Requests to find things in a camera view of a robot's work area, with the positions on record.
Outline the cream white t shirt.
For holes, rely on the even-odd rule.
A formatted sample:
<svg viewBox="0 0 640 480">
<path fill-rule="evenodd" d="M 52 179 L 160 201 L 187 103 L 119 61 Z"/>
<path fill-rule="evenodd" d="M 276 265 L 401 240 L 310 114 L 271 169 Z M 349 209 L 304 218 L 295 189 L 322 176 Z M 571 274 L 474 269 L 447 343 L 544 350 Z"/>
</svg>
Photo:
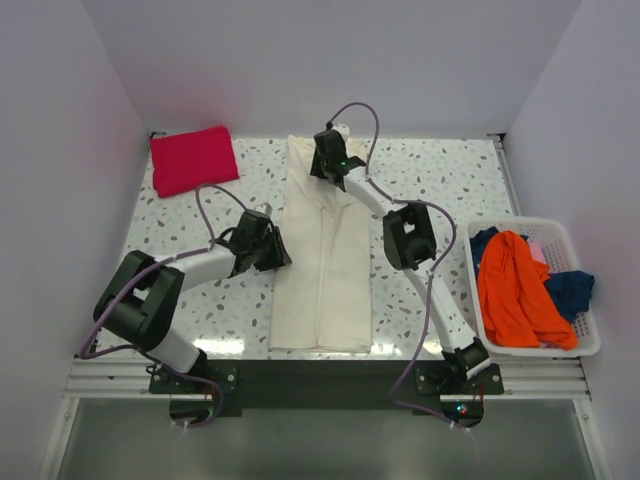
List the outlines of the cream white t shirt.
<svg viewBox="0 0 640 480">
<path fill-rule="evenodd" d="M 311 176 L 311 140 L 291 136 L 276 273 L 272 350 L 367 353 L 372 344 L 369 209 Z"/>
</svg>

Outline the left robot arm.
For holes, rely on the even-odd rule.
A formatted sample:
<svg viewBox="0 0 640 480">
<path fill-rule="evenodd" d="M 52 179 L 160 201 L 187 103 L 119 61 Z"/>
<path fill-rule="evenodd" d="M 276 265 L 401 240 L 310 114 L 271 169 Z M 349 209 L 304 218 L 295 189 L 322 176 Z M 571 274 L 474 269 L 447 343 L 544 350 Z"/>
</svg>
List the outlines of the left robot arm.
<svg viewBox="0 0 640 480">
<path fill-rule="evenodd" d="M 207 380 L 206 355 L 173 327 L 180 295 L 213 280 L 250 269 L 277 270 L 291 264 L 279 228 L 269 215 L 246 210 L 227 234 L 205 247 L 169 256 L 140 250 L 125 255 L 93 313 L 95 325 L 172 369 L 173 382 L 185 392 Z"/>
</svg>

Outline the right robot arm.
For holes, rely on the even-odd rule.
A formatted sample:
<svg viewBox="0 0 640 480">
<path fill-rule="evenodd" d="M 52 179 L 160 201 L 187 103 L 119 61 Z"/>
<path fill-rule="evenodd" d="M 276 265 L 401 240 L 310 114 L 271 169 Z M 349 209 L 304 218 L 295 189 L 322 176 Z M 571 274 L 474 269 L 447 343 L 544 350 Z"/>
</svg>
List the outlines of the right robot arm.
<svg viewBox="0 0 640 480">
<path fill-rule="evenodd" d="M 445 379 L 459 393 L 469 392 L 490 366 L 489 354 L 457 307 L 436 270 L 448 254 L 437 246 L 431 209 L 420 200 L 400 200 L 376 185 L 364 160 L 347 153 L 348 129 L 327 124 L 314 135 L 310 174 L 362 202 L 382 221 L 383 249 L 389 264 L 411 282 L 425 304 L 427 319 L 435 327 L 444 357 Z"/>
</svg>

